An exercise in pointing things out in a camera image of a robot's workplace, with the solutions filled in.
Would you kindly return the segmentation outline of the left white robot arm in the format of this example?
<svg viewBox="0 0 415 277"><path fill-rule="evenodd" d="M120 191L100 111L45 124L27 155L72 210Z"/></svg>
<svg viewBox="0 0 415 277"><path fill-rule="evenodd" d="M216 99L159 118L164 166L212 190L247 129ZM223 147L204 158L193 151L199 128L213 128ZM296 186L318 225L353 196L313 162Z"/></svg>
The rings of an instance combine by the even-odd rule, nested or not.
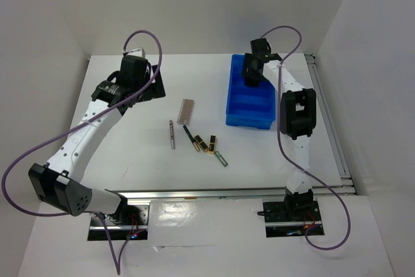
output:
<svg viewBox="0 0 415 277"><path fill-rule="evenodd" d="M29 178L37 197L69 215L100 213L121 224L139 210L125 196L108 189L92 189L81 181L88 163L109 131L139 102L165 96L159 65L143 57L125 55L121 67L102 81L91 95L79 129L45 164L33 164Z"/></svg>

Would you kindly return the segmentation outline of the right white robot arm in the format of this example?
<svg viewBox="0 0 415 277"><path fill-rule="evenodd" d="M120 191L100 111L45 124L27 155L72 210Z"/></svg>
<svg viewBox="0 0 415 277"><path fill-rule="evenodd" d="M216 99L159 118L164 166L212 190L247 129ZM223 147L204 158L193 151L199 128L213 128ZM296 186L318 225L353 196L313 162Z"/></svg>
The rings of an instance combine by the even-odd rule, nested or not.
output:
<svg viewBox="0 0 415 277"><path fill-rule="evenodd" d="M290 221L305 218L313 205L309 170L309 142L316 127L316 92L299 83L281 63L282 57L271 51L266 39L250 42L251 52L244 56L242 77L251 88L269 81L278 93L278 135L282 154L292 164L285 186L282 212Z"/></svg>

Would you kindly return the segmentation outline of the blue plastic organizer bin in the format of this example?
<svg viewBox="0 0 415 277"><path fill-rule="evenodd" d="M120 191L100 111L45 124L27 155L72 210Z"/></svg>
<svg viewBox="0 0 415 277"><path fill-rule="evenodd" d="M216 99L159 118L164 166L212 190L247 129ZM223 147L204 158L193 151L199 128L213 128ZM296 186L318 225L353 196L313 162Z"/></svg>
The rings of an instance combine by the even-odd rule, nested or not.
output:
<svg viewBox="0 0 415 277"><path fill-rule="evenodd" d="M226 105L226 124L269 130L276 120L276 91L263 80L256 88L244 85L244 55L231 56L230 79Z"/></svg>

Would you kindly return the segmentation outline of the clear eyeshadow palette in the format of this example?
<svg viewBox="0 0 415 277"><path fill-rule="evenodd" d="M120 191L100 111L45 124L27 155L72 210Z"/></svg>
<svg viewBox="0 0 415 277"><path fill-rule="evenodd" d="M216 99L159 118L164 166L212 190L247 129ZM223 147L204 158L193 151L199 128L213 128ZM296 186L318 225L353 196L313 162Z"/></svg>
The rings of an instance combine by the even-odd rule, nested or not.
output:
<svg viewBox="0 0 415 277"><path fill-rule="evenodd" d="M194 106L195 106L194 100L183 99L180 110L179 110L178 119L177 119L177 123L179 125L187 126L190 124Z"/></svg>

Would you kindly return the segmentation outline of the dark blue gold pencil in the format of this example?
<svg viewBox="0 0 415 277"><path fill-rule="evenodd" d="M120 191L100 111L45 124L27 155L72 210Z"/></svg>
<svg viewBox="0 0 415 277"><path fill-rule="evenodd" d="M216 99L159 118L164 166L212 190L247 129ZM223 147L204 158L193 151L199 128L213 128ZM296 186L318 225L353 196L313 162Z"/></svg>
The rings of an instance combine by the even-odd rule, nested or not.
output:
<svg viewBox="0 0 415 277"><path fill-rule="evenodd" d="M187 135L187 137L189 138L189 140L191 141L193 147L195 148L195 150L197 152L200 151L200 147L198 146L197 142L195 141L194 137L192 136L192 134L190 133L188 127L186 125L183 125L183 129Z"/></svg>

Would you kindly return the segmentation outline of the red silver lip gloss tube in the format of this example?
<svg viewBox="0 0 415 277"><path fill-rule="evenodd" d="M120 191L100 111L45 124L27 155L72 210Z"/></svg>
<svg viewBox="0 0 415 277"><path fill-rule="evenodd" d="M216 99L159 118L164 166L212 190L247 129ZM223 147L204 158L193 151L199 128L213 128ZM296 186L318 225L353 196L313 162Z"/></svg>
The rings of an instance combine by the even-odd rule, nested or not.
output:
<svg viewBox="0 0 415 277"><path fill-rule="evenodd" d="M174 137L174 123L172 120L169 120L169 135L170 135L170 142L171 142L171 149L175 149L175 137Z"/></svg>

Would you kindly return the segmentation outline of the black gold lipstick left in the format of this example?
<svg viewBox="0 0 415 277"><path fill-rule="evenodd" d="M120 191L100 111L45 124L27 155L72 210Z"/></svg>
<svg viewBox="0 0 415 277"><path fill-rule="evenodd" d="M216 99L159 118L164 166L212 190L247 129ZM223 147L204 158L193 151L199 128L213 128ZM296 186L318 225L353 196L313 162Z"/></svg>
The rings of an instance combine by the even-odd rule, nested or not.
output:
<svg viewBox="0 0 415 277"><path fill-rule="evenodd" d="M200 149L202 151L204 151L204 152L208 151L208 149L209 149L208 145L205 143L205 141L199 135L196 135L194 137L194 140L196 141L197 145L200 147Z"/></svg>

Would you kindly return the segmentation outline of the black gold lipstick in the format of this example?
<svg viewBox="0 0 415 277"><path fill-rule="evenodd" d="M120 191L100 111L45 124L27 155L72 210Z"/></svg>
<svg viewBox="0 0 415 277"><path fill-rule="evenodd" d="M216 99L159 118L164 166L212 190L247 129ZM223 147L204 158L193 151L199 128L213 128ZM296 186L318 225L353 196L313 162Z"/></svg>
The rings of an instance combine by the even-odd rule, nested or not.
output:
<svg viewBox="0 0 415 277"><path fill-rule="evenodd" d="M215 153L216 143L217 143L217 137L215 135L210 135L209 147L208 147L208 153L209 154L214 154Z"/></svg>
<svg viewBox="0 0 415 277"><path fill-rule="evenodd" d="M196 141L197 145L200 147L200 149L202 151L204 151L204 152L208 151L208 149L209 149L208 145L205 143L205 141L199 135L196 135L194 137L194 140Z"/></svg>

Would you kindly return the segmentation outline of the black gold lipstick right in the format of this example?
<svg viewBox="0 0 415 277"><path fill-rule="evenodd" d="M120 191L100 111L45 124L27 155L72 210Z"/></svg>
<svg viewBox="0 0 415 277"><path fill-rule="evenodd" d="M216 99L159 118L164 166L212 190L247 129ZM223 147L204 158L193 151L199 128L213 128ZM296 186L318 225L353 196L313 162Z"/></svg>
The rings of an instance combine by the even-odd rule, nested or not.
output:
<svg viewBox="0 0 415 277"><path fill-rule="evenodd" d="M214 154L215 153L216 143L217 143L217 137L215 135L210 135L209 147L208 147L208 153L209 154Z"/></svg>

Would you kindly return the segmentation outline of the green clear tube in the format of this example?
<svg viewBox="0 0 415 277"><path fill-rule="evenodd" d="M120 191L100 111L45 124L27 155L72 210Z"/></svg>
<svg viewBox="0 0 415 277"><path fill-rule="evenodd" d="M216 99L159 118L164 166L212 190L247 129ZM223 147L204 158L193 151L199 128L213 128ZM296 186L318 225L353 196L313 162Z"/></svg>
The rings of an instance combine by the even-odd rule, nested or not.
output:
<svg viewBox="0 0 415 277"><path fill-rule="evenodd" d="M218 160L224 167L228 166L228 162L219 151L215 151L215 156L218 158Z"/></svg>

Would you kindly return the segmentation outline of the aluminium rail front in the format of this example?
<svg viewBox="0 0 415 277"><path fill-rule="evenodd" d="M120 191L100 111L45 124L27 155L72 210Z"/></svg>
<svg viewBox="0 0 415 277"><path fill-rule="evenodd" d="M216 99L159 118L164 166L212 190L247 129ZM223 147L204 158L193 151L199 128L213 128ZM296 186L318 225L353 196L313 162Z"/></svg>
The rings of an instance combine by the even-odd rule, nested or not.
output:
<svg viewBox="0 0 415 277"><path fill-rule="evenodd" d="M131 202L152 200L204 200L204 199L252 199L283 198L284 187L255 187L233 189L182 189L182 190L136 190L118 191Z"/></svg>

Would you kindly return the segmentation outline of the aluminium rail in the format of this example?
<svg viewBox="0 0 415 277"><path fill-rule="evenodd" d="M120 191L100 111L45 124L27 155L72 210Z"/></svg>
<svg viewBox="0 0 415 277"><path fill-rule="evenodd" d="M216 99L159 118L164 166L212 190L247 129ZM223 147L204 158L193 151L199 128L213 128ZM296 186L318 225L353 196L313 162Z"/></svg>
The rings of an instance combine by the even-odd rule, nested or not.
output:
<svg viewBox="0 0 415 277"><path fill-rule="evenodd" d="M136 190L118 191L131 202L152 200L204 200L204 199L252 199L283 198L284 187L255 187L233 189L182 189L182 190Z"/></svg>
<svg viewBox="0 0 415 277"><path fill-rule="evenodd" d="M342 187L354 187L353 179L350 175L346 158L339 140L337 130L335 128L334 120L331 116L327 97L322 85L322 81L318 74L318 68L316 64L316 58L313 54L305 54L305 61L309 70L311 80L313 82L314 89L316 90L318 103L320 105L320 111L324 120L328 138L331 144L331 148L335 157L335 162L338 167L339 176L342 180Z"/></svg>

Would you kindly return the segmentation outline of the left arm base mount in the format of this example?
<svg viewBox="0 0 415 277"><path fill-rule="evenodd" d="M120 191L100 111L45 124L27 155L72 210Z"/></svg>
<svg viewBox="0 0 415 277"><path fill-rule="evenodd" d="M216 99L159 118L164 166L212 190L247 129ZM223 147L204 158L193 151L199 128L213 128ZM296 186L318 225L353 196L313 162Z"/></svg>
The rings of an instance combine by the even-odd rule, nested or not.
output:
<svg viewBox="0 0 415 277"><path fill-rule="evenodd" d="M131 205L136 210L127 214L123 220L114 219L109 215L103 217L111 240L125 241L130 238L132 241L144 241L148 239L148 220L150 212L149 201L133 201ZM107 241L106 232L102 222L96 215L90 218L88 241Z"/></svg>

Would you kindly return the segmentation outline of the aluminium rail right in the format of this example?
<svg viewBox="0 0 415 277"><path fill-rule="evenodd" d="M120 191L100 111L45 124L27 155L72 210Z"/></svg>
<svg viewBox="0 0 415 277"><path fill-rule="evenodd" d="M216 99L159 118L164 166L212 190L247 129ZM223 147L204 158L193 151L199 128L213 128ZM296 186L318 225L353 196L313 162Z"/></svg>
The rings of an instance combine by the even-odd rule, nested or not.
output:
<svg viewBox="0 0 415 277"><path fill-rule="evenodd" d="M327 97L322 85L322 81L318 74L318 68L316 64L316 58L313 54L305 54L305 61L309 70L311 80L313 82L314 89L316 90L318 103L320 105L320 111L324 120L328 138L331 144L331 148L335 157L335 162L338 167L339 176L342 180L342 187L354 187L353 179L350 175L346 158L339 140L337 130L335 128L334 120L331 116Z"/></svg>

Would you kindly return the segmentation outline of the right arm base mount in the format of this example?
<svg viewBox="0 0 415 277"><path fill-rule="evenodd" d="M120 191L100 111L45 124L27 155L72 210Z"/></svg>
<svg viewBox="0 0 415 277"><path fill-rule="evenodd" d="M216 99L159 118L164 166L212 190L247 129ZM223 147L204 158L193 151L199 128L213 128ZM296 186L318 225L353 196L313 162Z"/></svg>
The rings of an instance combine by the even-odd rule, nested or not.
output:
<svg viewBox="0 0 415 277"><path fill-rule="evenodd" d="M320 207L315 200L309 208L290 214L283 202L264 202L263 209L256 213L265 222L267 238L300 237L309 230L308 235L325 235Z"/></svg>

